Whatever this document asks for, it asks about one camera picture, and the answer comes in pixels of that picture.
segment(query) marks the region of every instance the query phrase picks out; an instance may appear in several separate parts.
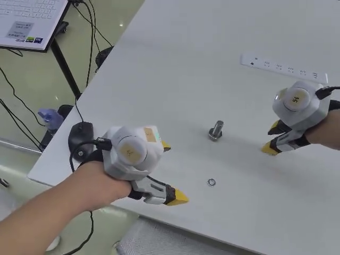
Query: power strip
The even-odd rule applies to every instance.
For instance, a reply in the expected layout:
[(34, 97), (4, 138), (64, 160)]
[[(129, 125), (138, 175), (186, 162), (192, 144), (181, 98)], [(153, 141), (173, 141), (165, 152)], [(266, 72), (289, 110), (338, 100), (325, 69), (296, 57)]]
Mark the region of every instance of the power strip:
[(288, 75), (302, 80), (313, 81), (321, 84), (328, 83), (327, 73), (311, 72), (303, 68), (296, 68), (276, 61), (262, 58), (255, 54), (242, 54), (241, 65), (258, 68), (274, 73)]

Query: metal washer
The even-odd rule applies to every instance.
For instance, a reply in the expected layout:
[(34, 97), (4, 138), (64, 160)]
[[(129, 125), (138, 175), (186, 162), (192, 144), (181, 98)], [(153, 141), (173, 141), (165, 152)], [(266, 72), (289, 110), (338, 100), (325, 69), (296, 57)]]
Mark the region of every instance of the metal washer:
[(213, 178), (209, 179), (209, 180), (207, 181), (207, 183), (208, 183), (208, 185), (209, 185), (210, 187), (213, 187), (213, 186), (216, 185), (216, 181), (215, 181)]

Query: laptop keyboard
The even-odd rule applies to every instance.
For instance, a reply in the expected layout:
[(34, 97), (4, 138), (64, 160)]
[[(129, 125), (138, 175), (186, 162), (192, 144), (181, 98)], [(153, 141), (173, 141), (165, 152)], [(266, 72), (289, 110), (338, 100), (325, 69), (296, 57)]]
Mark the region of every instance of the laptop keyboard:
[(52, 19), (55, 4), (60, 0), (0, 0), (0, 15), (23, 16), (31, 19)]

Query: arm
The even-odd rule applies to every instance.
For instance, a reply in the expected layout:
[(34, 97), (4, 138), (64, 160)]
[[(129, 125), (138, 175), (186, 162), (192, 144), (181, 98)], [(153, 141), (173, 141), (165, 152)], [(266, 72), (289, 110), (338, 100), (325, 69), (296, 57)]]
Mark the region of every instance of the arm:
[(307, 130), (305, 136), (310, 143), (340, 150), (340, 110), (330, 111), (320, 124)]
[(104, 173), (92, 161), (59, 185), (36, 196), (0, 222), (0, 247), (6, 255), (44, 254), (53, 239), (78, 214), (129, 195), (129, 182)]

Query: black table leg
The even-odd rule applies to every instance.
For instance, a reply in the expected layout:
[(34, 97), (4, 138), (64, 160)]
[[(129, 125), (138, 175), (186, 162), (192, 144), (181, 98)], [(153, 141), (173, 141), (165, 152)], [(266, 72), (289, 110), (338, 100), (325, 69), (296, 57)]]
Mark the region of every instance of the black table leg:
[(52, 43), (51, 43), (51, 46), (50, 46), (53, 54), (54, 54), (54, 57), (55, 59), (57, 60), (61, 70), (63, 71), (64, 73), (64, 76), (67, 80), (67, 82), (69, 83), (69, 86), (75, 96), (75, 98), (78, 100), (81, 96), (81, 93), (80, 93), (80, 90), (77, 86), (77, 83), (75, 82), (75, 79), (72, 75), (72, 72), (64, 58), (64, 55), (62, 53), (62, 51), (60, 50), (60, 47), (56, 41), (56, 39), (53, 39)]

